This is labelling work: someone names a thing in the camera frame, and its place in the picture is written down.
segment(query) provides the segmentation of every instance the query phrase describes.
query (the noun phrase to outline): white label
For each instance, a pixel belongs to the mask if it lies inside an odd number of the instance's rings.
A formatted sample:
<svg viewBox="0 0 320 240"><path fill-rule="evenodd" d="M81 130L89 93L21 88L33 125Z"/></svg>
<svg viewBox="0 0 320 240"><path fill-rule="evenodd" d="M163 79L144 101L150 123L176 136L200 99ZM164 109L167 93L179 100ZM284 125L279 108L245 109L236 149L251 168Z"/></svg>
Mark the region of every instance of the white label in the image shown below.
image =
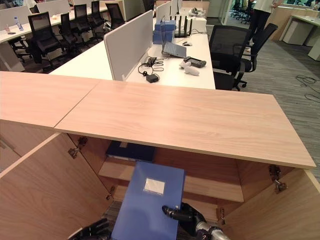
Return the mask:
<svg viewBox="0 0 320 240"><path fill-rule="evenodd" d="M165 183L163 181L147 178L145 180L144 190L163 195L165 191Z"/></svg>

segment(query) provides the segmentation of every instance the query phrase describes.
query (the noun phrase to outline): power adapter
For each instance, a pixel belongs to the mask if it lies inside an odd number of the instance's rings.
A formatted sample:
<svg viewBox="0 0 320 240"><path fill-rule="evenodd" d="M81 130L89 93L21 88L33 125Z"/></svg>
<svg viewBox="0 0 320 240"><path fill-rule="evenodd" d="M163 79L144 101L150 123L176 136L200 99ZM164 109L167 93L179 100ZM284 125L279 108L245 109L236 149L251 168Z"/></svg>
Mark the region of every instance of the power adapter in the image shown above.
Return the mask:
<svg viewBox="0 0 320 240"><path fill-rule="evenodd" d="M155 74L147 75L145 79L151 84L159 81L159 77Z"/></svg>

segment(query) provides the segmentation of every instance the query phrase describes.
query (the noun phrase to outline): laptop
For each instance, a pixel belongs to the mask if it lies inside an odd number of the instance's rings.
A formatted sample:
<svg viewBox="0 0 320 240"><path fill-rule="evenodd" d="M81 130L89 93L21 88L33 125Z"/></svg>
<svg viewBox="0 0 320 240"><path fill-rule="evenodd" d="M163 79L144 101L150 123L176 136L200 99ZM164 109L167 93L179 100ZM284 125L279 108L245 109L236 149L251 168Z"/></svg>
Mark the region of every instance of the laptop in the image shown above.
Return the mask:
<svg viewBox="0 0 320 240"><path fill-rule="evenodd" d="M166 24L164 18L160 21L161 37L162 37L162 52L176 56L178 58L185 58L187 56L187 48L172 42L167 41Z"/></svg>

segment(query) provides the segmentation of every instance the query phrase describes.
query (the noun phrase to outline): dark blue folder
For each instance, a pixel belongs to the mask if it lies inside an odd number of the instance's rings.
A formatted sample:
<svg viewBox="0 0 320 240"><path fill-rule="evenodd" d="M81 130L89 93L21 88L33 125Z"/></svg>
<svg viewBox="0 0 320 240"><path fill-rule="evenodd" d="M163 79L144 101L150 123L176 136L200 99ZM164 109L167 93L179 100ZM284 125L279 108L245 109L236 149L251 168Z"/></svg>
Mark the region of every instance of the dark blue folder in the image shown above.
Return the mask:
<svg viewBox="0 0 320 240"><path fill-rule="evenodd" d="M144 190L147 178L164 182L163 195ZM184 182L183 169L137 162L112 231L112 239L175 240L178 221L167 217L162 206L180 208Z"/></svg>

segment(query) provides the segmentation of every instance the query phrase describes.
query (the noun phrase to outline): water bottle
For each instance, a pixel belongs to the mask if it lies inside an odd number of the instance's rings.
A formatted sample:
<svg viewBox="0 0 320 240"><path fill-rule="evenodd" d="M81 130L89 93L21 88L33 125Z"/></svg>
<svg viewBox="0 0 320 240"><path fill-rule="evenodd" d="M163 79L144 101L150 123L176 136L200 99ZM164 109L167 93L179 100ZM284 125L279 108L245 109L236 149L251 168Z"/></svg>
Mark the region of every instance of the water bottle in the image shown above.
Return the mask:
<svg viewBox="0 0 320 240"><path fill-rule="evenodd" d="M23 31L24 28L22 27L21 23L19 22L17 16L14 17L14 21L15 21L15 24L18 26L19 30L20 30L20 31Z"/></svg>

